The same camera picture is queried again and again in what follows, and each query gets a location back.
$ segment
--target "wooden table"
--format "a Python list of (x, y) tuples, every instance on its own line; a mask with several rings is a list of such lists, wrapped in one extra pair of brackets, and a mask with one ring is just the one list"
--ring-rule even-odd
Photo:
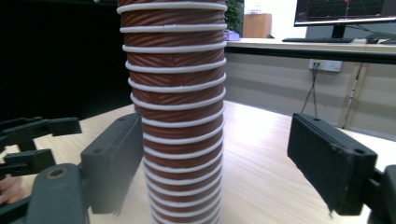
[[(366, 223), (360, 217), (329, 215), (327, 205), (287, 156), (291, 117), (225, 102), (222, 223)], [(132, 105), (82, 120), (82, 134), (44, 136), (38, 148), (52, 148), (58, 163), (79, 163), (79, 153), (112, 121), (134, 111)], [(396, 164), (396, 143), (347, 132), (379, 154), (377, 167)], [(23, 187), (30, 192), (33, 176)], [(130, 187), (121, 215), (92, 215), (96, 223), (151, 223), (142, 166)]]
[(347, 44), (282, 42), (280, 39), (241, 38), (227, 42), (225, 52), (278, 57), (324, 59), (343, 62), (396, 64), (396, 45), (366, 44), (356, 39)]

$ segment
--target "cup stack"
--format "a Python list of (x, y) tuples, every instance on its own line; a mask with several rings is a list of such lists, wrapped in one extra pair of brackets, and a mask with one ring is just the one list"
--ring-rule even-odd
[(219, 223), (224, 1), (119, 0), (155, 223)]

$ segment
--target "monitor screen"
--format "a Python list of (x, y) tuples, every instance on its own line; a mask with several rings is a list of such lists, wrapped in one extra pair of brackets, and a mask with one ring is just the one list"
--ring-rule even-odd
[(395, 21), (396, 0), (297, 0), (294, 26)]

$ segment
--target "power outlet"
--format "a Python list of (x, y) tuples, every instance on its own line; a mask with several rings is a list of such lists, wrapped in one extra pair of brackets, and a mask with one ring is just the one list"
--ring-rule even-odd
[(311, 59), (309, 60), (308, 68), (314, 69), (314, 63), (319, 63), (318, 70), (328, 72), (340, 72), (343, 65), (343, 62), (340, 61)]
[(342, 65), (343, 65), (343, 62), (340, 62), (340, 61), (326, 61), (324, 63), (323, 70), (329, 71), (329, 72), (339, 72), (339, 71), (341, 71)]
[(310, 59), (309, 60), (309, 65), (308, 65), (308, 68), (309, 69), (314, 69), (314, 63), (319, 63), (319, 66), (318, 66), (318, 70), (323, 70), (323, 68), (324, 68), (324, 60), (321, 60), (321, 59)]

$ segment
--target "keyboard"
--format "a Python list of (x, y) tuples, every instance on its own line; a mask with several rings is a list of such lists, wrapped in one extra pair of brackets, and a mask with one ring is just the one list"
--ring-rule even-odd
[(382, 42), (380, 42), (380, 44), (389, 44), (389, 45), (396, 45), (396, 39), (389, 39), (389, 40), (386, 40), (386, 41), (382, 41)]
[(285, 38), (283, 42), (297, 43), (351, 43), (354, 38)]

